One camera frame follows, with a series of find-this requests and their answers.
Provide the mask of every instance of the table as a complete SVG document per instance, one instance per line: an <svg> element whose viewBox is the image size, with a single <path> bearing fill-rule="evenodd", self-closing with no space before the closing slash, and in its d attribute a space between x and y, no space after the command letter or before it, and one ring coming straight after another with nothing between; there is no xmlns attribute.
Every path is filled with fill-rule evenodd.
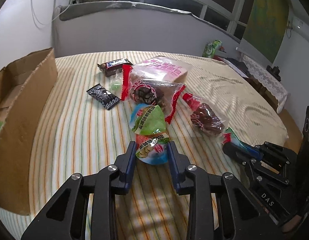
<svg viewBox="0 0 309 240"><path fill-rule="evenodd" d="M42 112L32 147L29 170L29 216L0 208L0 219L11 234L22 233L56 190L75 172L97 173L123 154L135 134L128 127L133 105L121 102L112 110L86 90L97 83L109 87L97 63L128 58L137 63L157 55L183 60L194 66L188 74L186 92L206 97L230 118L229 126L251 145L270 141L283 145L287 131L271 106L234 70L213 59L164 52L101 52L56 59L58 80ZM224 155L217 138L194 132L185 106L178 101L168 127L178 151L191 163L221 175L228 171L240 178L240 169ZM90 195L86 239L90 239ZM150 166L137 161L133 186L117 196L119 239L185 239L189 197L176 195L168 165ZM213 200L214 215L216 202Z"/></svg>
<svg viewBox="0 0 309 240"><path fill-rule="evenodd" d="M273 75L247 55L240 53L240 61L246 64L250 74L278 100L277 114L279 114L286 103L287 90Z"/></svg>

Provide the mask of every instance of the black candy wrapper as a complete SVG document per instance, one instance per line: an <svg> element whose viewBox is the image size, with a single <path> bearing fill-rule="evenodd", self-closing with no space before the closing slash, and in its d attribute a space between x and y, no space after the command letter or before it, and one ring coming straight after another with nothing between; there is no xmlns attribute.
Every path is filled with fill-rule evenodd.
<svg viewBox="0 0 309 240"><path fill-rule="evenodd" d="M100 84L91 87L87 90L87 93L91 95L93 98L98 100L106 110L110 110L116 104L119 103L120 98L116 97L114 94L110 93L107 89L105 89Z"/></svg>

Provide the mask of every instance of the lace tablecloth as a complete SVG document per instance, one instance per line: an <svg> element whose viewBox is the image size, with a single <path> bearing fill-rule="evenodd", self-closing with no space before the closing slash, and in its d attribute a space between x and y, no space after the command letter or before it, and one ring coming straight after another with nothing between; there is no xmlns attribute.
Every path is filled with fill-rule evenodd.
<svg viewBox="0 0 309 240"><path fill-rule="evenodd" d="M287 90L274 76L247 55L241 53L240 61L246 64L250 74L278 100L277 114L279 114L287 100Z"/></svg>

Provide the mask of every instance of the metal screw head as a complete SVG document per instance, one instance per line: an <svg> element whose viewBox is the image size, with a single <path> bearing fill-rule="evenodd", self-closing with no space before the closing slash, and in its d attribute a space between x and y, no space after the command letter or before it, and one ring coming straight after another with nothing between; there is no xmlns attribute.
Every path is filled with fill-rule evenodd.
<svg viewBox="0 0 309 240"><path fill-rule="evenodd" d="M234 177L234 175L232 173L230 173L230 172L226 172L225 173L225 178L226 179L233 179L233 177Z"/></svg>
<svg viewBox="0 0 309 240"><path fill-rule="evenodd" d="M108 166L109 171L115 171L117 168L118 167L116 165L113 165L113 164Z"/></svg>
<svg viewBox="0 0 309 240"><path fill-rule="evenodd" d="M195 171L197 169L197 166L196 165L193 165L193 164L190 164L188 167L187 167L188 170L190 171Z"/></svg>
<svg viewBox="0 0 309 240"><path fill-rule="evenodd" d="M74 174L71 175L71 178L72 178L73 180L80 179L80 177L81 177L81 174L80 174L80 173L74 173Z"/></svg>

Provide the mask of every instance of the cardboard box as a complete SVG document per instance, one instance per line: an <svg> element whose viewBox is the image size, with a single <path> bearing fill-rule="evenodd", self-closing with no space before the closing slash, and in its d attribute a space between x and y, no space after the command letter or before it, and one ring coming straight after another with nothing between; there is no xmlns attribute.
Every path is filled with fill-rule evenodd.
<svg viewBox="0 0 309 240"><path fill-rule="evenodd" d="M33 52L0 71L0 207L20 215L30 213L32 143L57 76L52 48Z"/></svg>

